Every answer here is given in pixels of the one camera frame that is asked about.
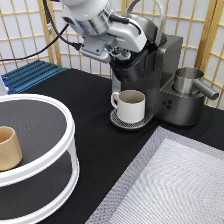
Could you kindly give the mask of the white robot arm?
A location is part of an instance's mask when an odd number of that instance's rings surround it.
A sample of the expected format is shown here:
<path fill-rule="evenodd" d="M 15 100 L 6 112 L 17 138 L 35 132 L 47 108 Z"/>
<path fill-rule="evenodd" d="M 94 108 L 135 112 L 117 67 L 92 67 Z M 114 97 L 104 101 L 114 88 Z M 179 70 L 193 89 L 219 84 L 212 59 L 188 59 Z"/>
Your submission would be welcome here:
<path fill-rule="evenodd" d="M 114 50 L 126 60 L 131 52 L 140 52 L 147 38 L 133 19 L 115 13 L 110 0 L 60 0 L 62 18 L 84 38 L 80 53 L 109 63 Z"/>

